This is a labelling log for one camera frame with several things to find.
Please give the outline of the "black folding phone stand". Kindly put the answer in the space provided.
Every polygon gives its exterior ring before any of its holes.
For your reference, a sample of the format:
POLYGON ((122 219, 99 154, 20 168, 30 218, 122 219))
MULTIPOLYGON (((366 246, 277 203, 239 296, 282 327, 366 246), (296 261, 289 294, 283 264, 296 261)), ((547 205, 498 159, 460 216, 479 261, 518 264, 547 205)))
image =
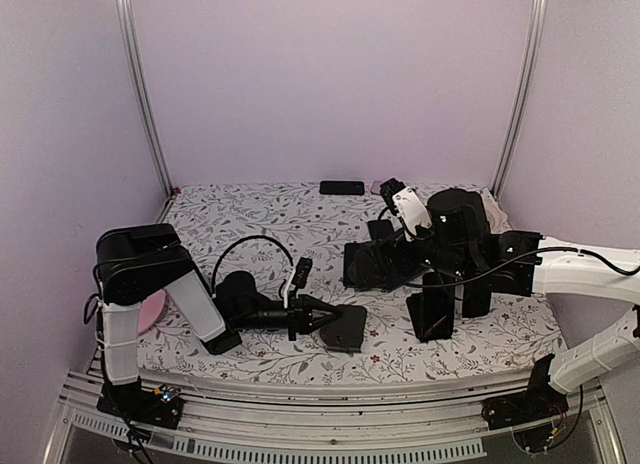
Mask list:
POLYGON ((455 300, 446 293, 415 293, 406 299, 415 337, 421 343, 450 339, 455 300))

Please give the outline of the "black phone front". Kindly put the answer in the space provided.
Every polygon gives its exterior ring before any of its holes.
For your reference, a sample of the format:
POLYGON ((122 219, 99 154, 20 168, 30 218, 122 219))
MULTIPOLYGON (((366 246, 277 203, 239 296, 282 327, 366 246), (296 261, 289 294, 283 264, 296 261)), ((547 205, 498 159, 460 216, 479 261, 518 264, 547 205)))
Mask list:
POLYGON ((420 309, 419 340, 450 339, 454 330, 455 299, 450 288, 424 288, 420 309))

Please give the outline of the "black stand wooden base front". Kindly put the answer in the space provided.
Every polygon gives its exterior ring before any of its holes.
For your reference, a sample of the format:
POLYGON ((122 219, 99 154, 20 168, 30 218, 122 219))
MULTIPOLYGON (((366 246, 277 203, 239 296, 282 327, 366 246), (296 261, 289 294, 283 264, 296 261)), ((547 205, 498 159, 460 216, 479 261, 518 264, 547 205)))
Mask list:
POLYGON ((319 335, 327 351, 360 353, 364 342, 367 310, 358 305, 339 305, 339 317, 323 326, 319 335))

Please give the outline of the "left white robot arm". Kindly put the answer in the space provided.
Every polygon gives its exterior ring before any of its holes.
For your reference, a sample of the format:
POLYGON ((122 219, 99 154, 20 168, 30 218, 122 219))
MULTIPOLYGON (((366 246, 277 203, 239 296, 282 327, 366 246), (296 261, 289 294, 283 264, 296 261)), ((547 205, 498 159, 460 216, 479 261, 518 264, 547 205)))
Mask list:
POLYGON ((93 269, 101 314, 99 343, 111 403, 128 418, 148 410, 148 396, 134 383, 139 314, 143 302, 164 292, 211 355, 239 346, 246 329, 284 329, 291 340, 338 321, 339 307, 303 293, 312 262, 302 258, 271 300, 256 289, 253 276, 234 271, 212 289, 170 224, 113 229, 96 243, 93 269))

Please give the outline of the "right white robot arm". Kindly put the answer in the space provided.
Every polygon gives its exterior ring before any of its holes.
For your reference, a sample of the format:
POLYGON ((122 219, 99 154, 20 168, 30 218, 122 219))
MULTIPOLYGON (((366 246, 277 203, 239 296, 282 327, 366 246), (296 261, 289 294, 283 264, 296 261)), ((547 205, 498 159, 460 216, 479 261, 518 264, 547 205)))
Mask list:
POLYGON ((534 231, 491 230, 481 196, 448 188, 422 200, 411 187, 395 191, 391 206, 409 244, 430 269, 427 299, 461 299, 466 317, 487 314, 496 295, 542 297, 556 304, 586 302, 604 323, 564 351, 537 361, 517 411, 537 420, 565 395, 639 355, 639 252, 565 241, 534 231))

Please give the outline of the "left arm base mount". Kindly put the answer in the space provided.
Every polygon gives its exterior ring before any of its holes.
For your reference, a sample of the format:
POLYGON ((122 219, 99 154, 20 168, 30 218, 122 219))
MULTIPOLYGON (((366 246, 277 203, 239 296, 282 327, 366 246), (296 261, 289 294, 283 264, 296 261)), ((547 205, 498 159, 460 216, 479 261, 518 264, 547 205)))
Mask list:
POLYGON ((106 381, 96 406, 98 411, 120 417, 124 422, 170 430, 178 428, 183 407, 180 388, 162 384, 153 390, 144 390, 140 379, 124 385, 106 381))

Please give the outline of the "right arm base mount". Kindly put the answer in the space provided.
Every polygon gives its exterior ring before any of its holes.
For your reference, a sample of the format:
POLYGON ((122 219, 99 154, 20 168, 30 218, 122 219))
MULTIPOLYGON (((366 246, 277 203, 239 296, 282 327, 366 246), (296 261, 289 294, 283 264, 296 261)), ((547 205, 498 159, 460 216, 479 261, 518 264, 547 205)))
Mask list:
POLYGON ((567 391, 551 387, 549 370, 554 354, 538 360, 523 391, 482 401, 481 417, 490 430, 502 429, 566 414, 567 391))

